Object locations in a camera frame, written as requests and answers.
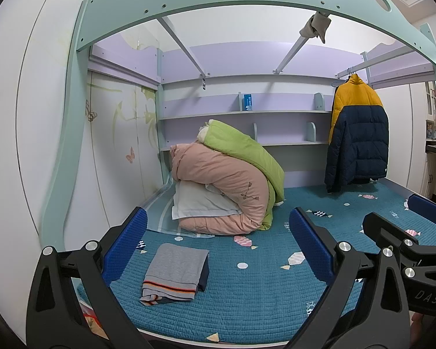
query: green quilt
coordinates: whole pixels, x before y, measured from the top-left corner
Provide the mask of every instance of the green quilt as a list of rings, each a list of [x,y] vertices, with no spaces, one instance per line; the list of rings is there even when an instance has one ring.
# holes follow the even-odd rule
[[[266,215],[260,230],[271,227],[273,206],[284,200],[284,171],[277,161],[254,139],[239,130],[220,122],[210,120],[203,144],[228,156],[235,157],[258,168],[268,181],[270,197]]]

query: gray cloth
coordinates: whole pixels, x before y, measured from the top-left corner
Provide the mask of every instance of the gray cloth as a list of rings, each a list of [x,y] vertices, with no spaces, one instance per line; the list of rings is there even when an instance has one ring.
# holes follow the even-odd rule
[[[145,306],[193,300],[208,250],[165,243],[145,273],[140,301]]]
[[[307,21],[305,26],[299,32],[304,38],[320,37],[321,41],[325,43],[324,35],[328,29],[331,20],[328,17],[323,16],[320,12],[316,12]]]

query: yellow jacket collar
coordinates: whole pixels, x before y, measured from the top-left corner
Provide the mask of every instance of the yellow jacket collar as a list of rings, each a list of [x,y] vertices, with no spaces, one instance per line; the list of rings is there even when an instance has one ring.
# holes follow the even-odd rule
[[[353,83],[355,85],[360,85],[361,83],[364,83],[361,78],[358,77],[358,74],[354,73],[350,78],[349,82]]]

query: jacket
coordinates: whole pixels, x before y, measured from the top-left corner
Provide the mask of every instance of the jacket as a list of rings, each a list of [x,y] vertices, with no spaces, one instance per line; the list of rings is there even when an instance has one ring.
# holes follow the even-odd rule
[[[376,92],[357,74],[336,89],[326,173],[328,192],[386,177],[389,122]]]

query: oval cutout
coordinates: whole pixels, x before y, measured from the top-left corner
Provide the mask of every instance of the oval cutout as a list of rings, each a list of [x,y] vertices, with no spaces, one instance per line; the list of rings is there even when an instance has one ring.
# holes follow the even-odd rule
[[[388,0],[376,0],[379,6],[381,6],[386,11],[391,11],[391,5],[389,5]]]

